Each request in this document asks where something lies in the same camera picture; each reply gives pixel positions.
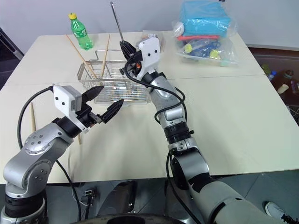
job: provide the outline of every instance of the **green bottle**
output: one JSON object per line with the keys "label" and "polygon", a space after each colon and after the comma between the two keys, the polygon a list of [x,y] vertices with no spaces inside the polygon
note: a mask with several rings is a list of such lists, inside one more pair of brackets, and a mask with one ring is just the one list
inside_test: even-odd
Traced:
{"label": "green bottle", "polygon": [[77,19],[77,15],[75,13],[71,13],[69,14],[69,18],[71,20],[71,30],[78,40],[80,47],[85,50],[93,48],[93,42],[89,39],[83,23]]}

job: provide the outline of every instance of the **bottle label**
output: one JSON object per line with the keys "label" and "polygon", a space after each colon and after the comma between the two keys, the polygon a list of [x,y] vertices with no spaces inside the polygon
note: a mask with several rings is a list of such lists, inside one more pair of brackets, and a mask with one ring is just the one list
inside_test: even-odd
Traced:
{"label": "bottle label", "polygon": [[85,37],[87,35],[86,29],[80,30],[80,31],[74,31],[74,35],[76,38]]}

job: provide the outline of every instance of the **red object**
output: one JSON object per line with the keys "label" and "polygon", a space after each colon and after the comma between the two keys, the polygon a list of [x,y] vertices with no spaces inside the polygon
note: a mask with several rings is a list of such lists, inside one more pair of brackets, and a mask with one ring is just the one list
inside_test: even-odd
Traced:
{"label": "red object", "polygon": [[201,40],[201,39],[215,39],[219,38],[218,35],[197,35],[197,36],[178,36],[178,41]]}

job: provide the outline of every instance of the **white wall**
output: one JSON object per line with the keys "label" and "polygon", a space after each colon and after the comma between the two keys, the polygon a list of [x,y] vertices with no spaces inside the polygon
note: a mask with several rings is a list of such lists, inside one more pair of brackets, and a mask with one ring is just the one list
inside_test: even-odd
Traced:
{"label": "white wall", "polygon": [[[0,0],[0,27],[24,52],[40,35],[70,34],[75,12],[89,33],[117,32],[110,0]],[[115,0],[121,28],[170,30],[182,0]],[[248,45],[299,49],[299,0],[226,0]]]}

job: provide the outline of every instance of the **metal rod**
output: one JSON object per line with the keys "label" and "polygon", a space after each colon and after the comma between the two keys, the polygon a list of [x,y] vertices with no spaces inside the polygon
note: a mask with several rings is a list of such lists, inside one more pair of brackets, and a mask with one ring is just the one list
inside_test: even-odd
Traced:
{"label": "metal rod", "polygon": [[115,9],[114,9],[114,5],[113,5],[112,1],[110,2],[110,5],[111,5],[112,12],[113,12],[113,15],[114,15],[117,27],[118,27],[118,31],[120,32],[120,35],[121,35],[121,41],[124,42],[123,36],[122,36],[122,32],[121,32],[121,27],[120,27],[120,24],[118,23],[118,20],[117,20],[117,17],[116,17],[116,13],[115,13]]}

